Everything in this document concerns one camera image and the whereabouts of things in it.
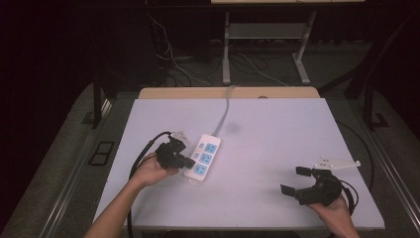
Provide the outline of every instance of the power strip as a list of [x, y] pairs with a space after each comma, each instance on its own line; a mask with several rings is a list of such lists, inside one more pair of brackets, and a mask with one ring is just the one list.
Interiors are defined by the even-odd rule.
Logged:
[[190, 157], [195, 161], [195, 165], [191, 169], [184, 168], [183, 170], [184, 176], [190, 183], [197, 184], [204, 181], [221, 142], [220, 138], [214, 136], [206, 134], [201, 136]]

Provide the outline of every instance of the table leg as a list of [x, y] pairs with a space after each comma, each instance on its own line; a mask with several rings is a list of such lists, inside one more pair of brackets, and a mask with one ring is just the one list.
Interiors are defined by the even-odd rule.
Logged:
[[312, 26], [313, 23], [315, 21], [315, 16], [316, 16], [316, 11], [313, 11], [310, 13], [309, 15], [309, 19], [308, 22], [306, 23], [305, 27], [303, 28], [302, 31], [302, 39], [301, 39], [301, 43], [300, 43], [300, 48], [297, 51], [297, 53], [293, 53], [293, 60], [294, 63], [296, 65], [296, 69], [297, 72], [299, 73], [300, 79], [302, 80], [303, 84], [309, 84], [309, 77], [308, 74], [306, 73], [306, 69], [303, 66], [303, 62], [302, 62], [302, 57], [303, 57], [303, 52], [305, 51], [306, 45], [308, 43], [309, 40], [309, 36], [311, 34], [311, 30], [312, 30]]

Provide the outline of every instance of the white power strip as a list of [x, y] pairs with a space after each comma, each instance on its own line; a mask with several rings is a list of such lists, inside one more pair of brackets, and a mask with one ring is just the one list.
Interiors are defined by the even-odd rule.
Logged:
[[190, 157], [195, 161], [195, 165], [191, 169], [183, 169], [183, 174], [190, 183], [197, 184], [204, 181], [221, 142], [220, 138], [214, 136], [206, 134], [201, 136]]

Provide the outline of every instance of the hand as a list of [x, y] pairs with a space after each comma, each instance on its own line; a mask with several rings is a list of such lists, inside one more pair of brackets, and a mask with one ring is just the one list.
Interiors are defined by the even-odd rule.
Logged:
[[329, 206], [324, 206], [321, 203], [309, 204], [307, 206], [318, 213], [321, 220], [324, 221], [325, 225], [336, 235], [336, 237], [359, 237], [353, 224], [346, 200], [342, 195]]
[[179, 172], [179, 169], [163, 169], [158, 162], [157, 154], [150, 153], [143, 158], [142, 163], [137, 168], [129, 182], [135, 183], [138, 187], [153, 185], [160, 180], [173, 176]]

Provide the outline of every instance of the forearm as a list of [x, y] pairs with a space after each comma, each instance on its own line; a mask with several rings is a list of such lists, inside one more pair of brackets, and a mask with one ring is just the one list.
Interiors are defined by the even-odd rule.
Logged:
[[127, 214], [142, 188], [142, 185], [127, 182], [120, 193], [93, 222], [85, 237], [119, 237]]

